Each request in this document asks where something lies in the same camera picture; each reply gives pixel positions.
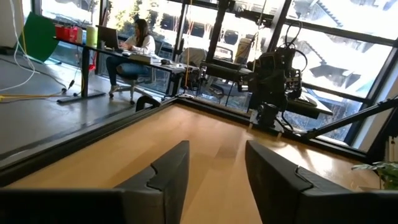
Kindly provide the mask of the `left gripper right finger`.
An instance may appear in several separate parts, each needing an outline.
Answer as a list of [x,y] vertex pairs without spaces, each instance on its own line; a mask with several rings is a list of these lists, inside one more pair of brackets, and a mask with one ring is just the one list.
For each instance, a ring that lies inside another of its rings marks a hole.
[[248,140],[246,170],[263,223],[397,223],[397,191],[353,192]]

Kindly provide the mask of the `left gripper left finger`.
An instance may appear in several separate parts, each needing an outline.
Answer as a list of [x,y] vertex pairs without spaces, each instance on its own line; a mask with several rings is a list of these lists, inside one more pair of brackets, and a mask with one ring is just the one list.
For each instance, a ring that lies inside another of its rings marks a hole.
[[179,223],[190,143],[111,189],[1,189],[1,223]]

